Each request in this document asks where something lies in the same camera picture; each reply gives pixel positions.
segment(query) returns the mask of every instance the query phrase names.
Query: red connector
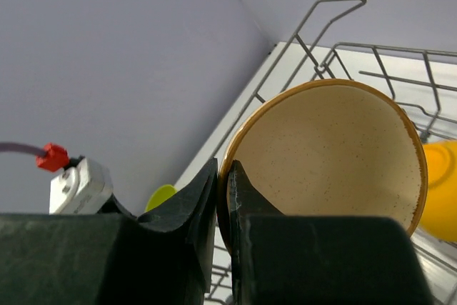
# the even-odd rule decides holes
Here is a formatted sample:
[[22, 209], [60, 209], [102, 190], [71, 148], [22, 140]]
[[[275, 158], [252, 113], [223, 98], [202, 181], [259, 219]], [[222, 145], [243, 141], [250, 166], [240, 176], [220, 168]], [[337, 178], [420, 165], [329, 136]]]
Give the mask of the red connector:
[[43, 149], [47, 154], [45, 157], [36, 158], [37, 167], [55, 172], [69, 164], [70, 158], [64, 147], [48, 143]]

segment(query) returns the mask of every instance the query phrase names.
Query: green object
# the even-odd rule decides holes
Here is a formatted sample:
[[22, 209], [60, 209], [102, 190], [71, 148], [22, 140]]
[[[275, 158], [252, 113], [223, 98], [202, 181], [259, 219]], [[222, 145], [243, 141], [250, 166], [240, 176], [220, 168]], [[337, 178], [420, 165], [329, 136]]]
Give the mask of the green object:
[[155, 209], [158, 205], [174, 196], [176, 192], [177, 190], [173, 185], [163, 185], [159, 187], [152, 194], [151, 198], [149, 198], [148, 204], [146, 205], [146, 212]]

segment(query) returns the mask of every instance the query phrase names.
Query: beige plate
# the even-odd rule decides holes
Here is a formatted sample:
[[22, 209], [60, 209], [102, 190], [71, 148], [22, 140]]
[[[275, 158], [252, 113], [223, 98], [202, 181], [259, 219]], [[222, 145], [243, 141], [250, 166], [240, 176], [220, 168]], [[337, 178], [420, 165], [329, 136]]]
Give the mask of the beige plate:
[[425, 205], [426, 159], [413, 124], [387, 96], [355, 81], [289, 89], [238, 130], [218, 184], [219, 228], [229, 251], [227, 177], [234, 159], [284, 214], [390, 216], [411, 235]]

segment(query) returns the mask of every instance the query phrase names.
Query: wire dish rack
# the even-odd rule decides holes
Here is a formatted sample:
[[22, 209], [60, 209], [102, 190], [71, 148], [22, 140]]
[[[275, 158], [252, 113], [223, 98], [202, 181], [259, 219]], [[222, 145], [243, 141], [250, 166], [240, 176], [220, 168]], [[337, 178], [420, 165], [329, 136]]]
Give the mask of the wire dish rack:
[[[304, 26], [320, 5], [330, 3], [340, 7], [342, 4], [349, 6], [325, 22], [326, 25], [311, 44], [305, 44], [301, 34]], [[233, 118], [232, 125], [221, 137], [212, 156], [216, 156], [227, 139], [233, 135], [240, 119], [249, 111], [252, 101], [257, 101], [259, 106], [266, 101], [260, 90], [287, 56], [288, 50], [296, 50], [298, 46], [302, 49], [303, 57], [298, 60], [290, 75], [282, 76], [283, 86], [279, 92], [306, 80], [342, 78], [360, 81], [383, 91], [396, 101], [414, 123], [423, 143], [457, 139], [457, 53], [350, 42], [339, 42], [327, 49], [326, 54], [321, 53], [322, 49], [318, 44], [330, 26], [365, 3], [366, 0], [316, 1], [291, 38], [277, 47], [282, 47], [280, 52], [237, 117]], [[370, 62], [354, 63], [353, 57], [347, 59], [348, 51], [356, 51], [363, 57], [363, 61]], [[401, 66], [399, 58], [392, 56], [403, 57]], [[420, 229], [416, 230], [411, 240], [436, 303], [457, 304], [457, 244], [434, 239]], [[206, 295], [205, 304], [229, 305], [230, 260], [221, 240], [216, 240], [215, 255], [217, 254], [226, 255], [227, 265], [213, 265], [211, 293]]]

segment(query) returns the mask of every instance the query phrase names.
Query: white device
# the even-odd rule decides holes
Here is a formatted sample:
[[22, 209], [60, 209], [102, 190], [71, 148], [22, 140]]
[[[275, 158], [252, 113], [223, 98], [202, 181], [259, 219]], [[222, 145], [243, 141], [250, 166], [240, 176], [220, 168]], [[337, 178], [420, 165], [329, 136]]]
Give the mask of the white device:
[[50, 214], [96, 214], [113, 194], [109, 170], [84, 158], [51, 180]]

